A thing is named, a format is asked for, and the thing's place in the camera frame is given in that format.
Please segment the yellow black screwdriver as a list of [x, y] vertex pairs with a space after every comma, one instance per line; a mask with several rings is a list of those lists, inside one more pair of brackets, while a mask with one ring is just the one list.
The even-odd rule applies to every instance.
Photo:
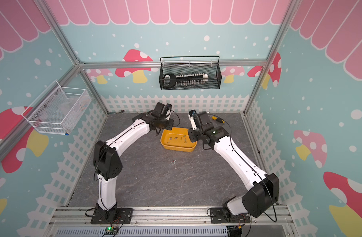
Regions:
[[219, 122], [219, 123], [225, 123], [225, 121], [218, 116], [211, 116], [211, 119], [215, 120], [216, 122]]

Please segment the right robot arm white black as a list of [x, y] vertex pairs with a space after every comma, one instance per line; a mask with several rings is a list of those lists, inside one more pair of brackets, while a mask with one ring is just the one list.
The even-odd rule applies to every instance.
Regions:
[[229, 133], [221, 126], [207, 130], [188, 130], [192, 142], [202, 141], [212, 150], [222, 156], [237, 173], [247, 189], [247, 192], [228, 201], [226, 209], [231, 215], [249, 213], [259, 217], [278, 202], [279, 178], [267, 174], [256, 166], [234, 143]]

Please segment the aluminium front rail frame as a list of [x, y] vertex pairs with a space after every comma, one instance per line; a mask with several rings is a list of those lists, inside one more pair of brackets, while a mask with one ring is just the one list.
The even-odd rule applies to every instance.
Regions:
[[[251, 223], [212, 224], [210, 206], [161, 206], [132, 208], [130, 224], [92, 225], [93, 209], [60, 207], [44, 232], [45, 237], [297, 237], [296, 226], [286, 206], [276, 206], [267, 215], [250, 217]], [[117, 235], [105, 235], [106, 227], [118, 227]]]

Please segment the black socket bit holder set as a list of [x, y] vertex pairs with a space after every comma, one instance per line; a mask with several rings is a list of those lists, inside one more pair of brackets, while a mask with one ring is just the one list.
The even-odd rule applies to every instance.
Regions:
[[163, 79], [160, 80], [160, 85], [164, 89], [172, 89], [174, 87], [195, 87], [198, 84], [204, 84], [208, 81], [209, 76], [207, 74], [188, 74], [188, 75], [175, 75], [166, 74]]

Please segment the green circuit board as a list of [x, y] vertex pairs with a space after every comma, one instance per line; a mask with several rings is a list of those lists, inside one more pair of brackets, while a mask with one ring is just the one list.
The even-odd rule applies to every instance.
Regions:
[[113, 235], [113, 236], [115, 236], [115, 235], [118, 234], [118, 232], [119, 232], [118, 227], [106, 227], [103, 236], [105, 236], [105, 235]]

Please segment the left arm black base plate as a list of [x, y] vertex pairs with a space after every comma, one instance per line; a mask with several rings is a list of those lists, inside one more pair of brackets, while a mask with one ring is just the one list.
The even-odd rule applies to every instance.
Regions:
[[130, 224], [133, 211], [132, 208], [116, 208], [108, 211], [98, 207], [92, 215], [90, 224]]

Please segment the yellow plastic storage box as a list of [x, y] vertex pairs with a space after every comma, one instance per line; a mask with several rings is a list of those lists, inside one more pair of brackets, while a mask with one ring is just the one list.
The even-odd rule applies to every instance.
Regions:
[[180, 127], [164, 130], [160, 142], [165, 149], [180, 152], [192, 152], [197, 146], [197, 142], [191, 142], [188, 129]]

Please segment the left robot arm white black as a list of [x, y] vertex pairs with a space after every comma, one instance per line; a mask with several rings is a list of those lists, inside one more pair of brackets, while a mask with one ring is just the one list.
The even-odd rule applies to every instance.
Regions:
[[99, 183], [99, 197], [96, 212], [109, 222], [117, 216], [117, 200], [115, 195], [117, 177], [123, 169], [120, 156], [142, 136], [157, 128], [171, 130], [173, 119], [158, 119], [150, 114], [139, 114], [133, 123], [120, 134], [104, 141], [98, 141], [94, 148], [93, 165]]

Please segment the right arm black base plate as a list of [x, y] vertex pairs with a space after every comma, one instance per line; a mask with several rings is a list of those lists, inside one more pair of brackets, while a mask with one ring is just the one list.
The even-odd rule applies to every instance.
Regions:
[[242, 213], [239, 215], [232, 215], [226, 208], [224, 207], [211, 207], [207, 210], [207, 215], [210, 217], [212, 224], [228, 224], [228, 223], [236, 223], [240, 225], [244, 225], [247, 223], [251, 223], [249, 213]]

